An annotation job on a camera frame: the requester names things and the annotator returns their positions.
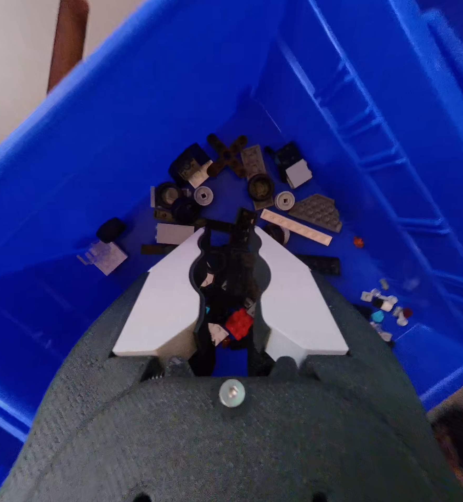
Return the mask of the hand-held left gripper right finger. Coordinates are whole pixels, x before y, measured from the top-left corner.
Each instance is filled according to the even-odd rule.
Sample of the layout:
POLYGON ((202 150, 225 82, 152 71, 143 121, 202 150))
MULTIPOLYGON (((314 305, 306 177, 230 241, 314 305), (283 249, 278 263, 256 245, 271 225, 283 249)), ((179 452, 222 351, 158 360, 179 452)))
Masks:
POLYGON ((310 268, 259 226, 253 229, 253 279, 259 293, 253 343, 273 361, 345 356, 349 348, 310 268))

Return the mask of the red toy brick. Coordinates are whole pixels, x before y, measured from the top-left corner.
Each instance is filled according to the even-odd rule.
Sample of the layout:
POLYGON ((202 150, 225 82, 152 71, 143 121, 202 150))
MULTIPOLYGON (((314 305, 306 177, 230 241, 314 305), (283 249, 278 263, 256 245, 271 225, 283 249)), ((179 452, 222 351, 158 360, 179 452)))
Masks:
POLYGON ((245 338, 253 326, 253 317, 245 307, 234 311, 226 320, 224 327, 235 341, 245 338))

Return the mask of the blue plastic bin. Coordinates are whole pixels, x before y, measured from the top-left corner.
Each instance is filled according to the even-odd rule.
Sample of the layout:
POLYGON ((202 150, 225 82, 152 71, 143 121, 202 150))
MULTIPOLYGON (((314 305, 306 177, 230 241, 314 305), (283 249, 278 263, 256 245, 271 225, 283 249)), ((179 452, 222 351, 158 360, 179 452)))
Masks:
MULTIPOLYGON (((224 168, 190 226, 210 232, 206 320, 224 327, 259 289, 227 292, 228 243, 247 178, 224 168)), ((148 1, 0 144, 0 397, 30 430, 0 501, 463 501, 424 411, 463 385, 463 83, 454 49, 412 1, 148 1), (253 326, 211 375, 112 348, 155 244, 152 186, 216 134, 259 145, 278 193, 334 199, 312 274, 345 356, 259 354, 253 326), (293 141, 312 178, 291 189, 264 148, 293 141), (118 217, 128 259, 78 259, 118 217), (363 248, 353 244, 363 239, 363 248), (386 279, 410 308, 362 316, 386 279)))

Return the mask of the short black toy plate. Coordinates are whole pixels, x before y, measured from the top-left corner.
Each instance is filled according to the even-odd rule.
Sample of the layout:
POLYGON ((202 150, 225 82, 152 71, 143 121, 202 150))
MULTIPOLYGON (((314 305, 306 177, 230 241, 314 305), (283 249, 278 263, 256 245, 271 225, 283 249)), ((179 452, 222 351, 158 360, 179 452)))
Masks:
POLYGON ((341 260, 335 256, 295 254, 310 270, 321 275, 335 276, 341 275, 341 260))

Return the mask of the white toy tile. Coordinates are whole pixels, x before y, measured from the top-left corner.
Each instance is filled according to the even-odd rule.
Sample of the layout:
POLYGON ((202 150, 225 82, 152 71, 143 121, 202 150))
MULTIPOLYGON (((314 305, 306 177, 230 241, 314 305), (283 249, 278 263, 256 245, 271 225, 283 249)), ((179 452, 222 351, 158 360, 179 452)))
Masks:
POLYGON ((172 223, 157 223, 155 241, 158 244, 178 246, 194 233, 194 226, 172 223))

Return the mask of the black tyre with white hub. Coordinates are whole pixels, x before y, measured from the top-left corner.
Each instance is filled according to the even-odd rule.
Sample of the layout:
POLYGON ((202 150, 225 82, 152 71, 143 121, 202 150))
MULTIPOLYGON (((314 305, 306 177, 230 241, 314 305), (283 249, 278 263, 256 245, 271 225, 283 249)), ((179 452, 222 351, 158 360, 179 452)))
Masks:
POLYGON ((290 230, 275 223, 267 223, 264 231, 283 246, 286 246, 290 239, 290 230))

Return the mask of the long white toy plate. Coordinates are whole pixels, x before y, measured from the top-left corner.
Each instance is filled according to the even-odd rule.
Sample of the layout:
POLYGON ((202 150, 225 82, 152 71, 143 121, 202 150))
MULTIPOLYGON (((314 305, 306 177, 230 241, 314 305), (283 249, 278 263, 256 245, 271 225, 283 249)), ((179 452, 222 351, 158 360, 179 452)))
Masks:
POLYGON ((269 223, 273 223, 280 227, 286 228, 290 232, 301 235, 306 239, 317 242, 326 247, 328 247, 332 241, 331 235, 325 234, 316 229, 312 229, 304 224, 298 223, 288 217, 282 216, 268 209, 263 209, 261 211, 260 218, 269 223))

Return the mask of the cluster of small toy parts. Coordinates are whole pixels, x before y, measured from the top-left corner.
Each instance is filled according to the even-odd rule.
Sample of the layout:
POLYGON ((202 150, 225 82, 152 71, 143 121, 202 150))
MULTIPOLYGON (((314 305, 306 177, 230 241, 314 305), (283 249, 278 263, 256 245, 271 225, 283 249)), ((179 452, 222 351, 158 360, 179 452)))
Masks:
POLYGON ((391 315, 399 327, 406 327, 409 318, 412 316, 412 311, 410 308, 399 305, 398 297, 387 293, 389 284, 386 279, 380 279, 379 285, 379 288, 361 292, 360 301, 366 303, 366 306, 359 305, 361 307, 360 312, 380 339, 389 347, 393 347, 395 345, 393 335, 383 326, 386 315, 391 315))

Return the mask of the long black toy plate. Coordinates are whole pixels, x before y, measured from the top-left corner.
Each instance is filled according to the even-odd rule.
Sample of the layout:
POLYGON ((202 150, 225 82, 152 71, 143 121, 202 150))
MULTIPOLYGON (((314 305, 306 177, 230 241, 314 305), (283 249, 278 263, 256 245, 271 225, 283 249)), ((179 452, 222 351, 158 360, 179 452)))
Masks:
POLYGON ((227 292, 242 299, 247 298, 255 288, 255 259, 250 250, 250 240, 256 219, 255 212, 240 208, 228 243, 227 292))

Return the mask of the dark grey wedge plate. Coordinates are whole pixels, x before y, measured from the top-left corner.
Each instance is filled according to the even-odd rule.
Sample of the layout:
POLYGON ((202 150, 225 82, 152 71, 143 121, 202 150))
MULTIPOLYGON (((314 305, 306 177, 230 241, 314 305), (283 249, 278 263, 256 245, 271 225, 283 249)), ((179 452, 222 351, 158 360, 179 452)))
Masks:
POLYGON ((334 199, 321 194, 299 200, 288 211, 288 215, 335 233, 340 233, 342 228, 334 199))

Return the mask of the black wheel assembly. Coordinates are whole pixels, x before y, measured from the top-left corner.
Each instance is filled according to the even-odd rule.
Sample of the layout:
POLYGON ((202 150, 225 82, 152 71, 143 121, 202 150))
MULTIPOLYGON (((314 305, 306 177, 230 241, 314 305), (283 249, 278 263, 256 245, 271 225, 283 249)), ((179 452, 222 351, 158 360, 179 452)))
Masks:
POLYGON ((194 199, 185 195, 175 183, 164 182, 152 186, 150 198, 153 208, 171 211, 176 223, 194 224, 202 214, 201 206, 194 199))

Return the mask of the black brick with white tile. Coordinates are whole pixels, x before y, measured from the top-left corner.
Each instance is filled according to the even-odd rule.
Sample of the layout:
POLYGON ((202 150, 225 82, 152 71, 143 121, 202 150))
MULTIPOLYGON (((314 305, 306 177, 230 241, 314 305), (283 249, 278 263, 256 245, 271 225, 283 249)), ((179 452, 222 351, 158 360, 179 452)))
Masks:
POLYGON ((264 150, 277 168, 280 180, 291 189, 300 187, 312 178, 307 161, 295 142, 290 141, 277 150, 266 146, 264 150))

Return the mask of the black and white curved assembly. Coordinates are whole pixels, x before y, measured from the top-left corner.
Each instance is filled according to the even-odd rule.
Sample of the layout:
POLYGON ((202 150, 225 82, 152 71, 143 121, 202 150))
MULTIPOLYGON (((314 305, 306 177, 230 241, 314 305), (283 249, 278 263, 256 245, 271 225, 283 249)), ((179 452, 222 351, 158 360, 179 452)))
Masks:
POLYGON ((209 178, 207 170, 212 163, 210 156, 195 142, 172 161, 168 172, 180 189, 187 185, 196 189, 209 178))

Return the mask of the narrow grey toy plate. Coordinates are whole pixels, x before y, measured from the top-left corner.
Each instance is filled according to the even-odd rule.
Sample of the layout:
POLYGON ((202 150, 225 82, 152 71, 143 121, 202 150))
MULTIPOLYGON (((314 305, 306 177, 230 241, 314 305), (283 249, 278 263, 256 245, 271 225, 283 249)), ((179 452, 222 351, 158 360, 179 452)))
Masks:
MULTIPOLYGON (((252 176, 254 176, 255 174, 258 174, 258 173, 266 173, 271 178, 271 176, 268 174, 268 172, 266 170, 263 155, 262 155, 262 149, 260 148, 259 145, 245 148, 241 152, 241 160, 242 160, 242 163, 247 171, 247 183, 248 183, 248 180, 252 176)), ((252 199, 252 201, 253 201, 254 209, 256 211, 260 211, 260 210, 269 208, 274 205, 274 195, 272 196, 272 198, 270 198, 269 200, 266 200, 264 202, 255 202, 253 199, 252 199)))

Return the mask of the black cross-shaped toy piece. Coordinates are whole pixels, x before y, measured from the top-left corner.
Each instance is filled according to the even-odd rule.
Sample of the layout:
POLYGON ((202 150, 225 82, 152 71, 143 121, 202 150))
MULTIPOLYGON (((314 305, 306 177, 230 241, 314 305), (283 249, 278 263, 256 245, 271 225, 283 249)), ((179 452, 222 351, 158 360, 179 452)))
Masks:
POLYGON ((217 154, 217 159, 207 168, 209 177, 216 177, 224 168, 231 169, 239 178, 246 178, 247 171, 241 161, 241 152, 247 145, 247 136, 239 135, 228 147, 216 134, 209 134, 207 143, 217 154))

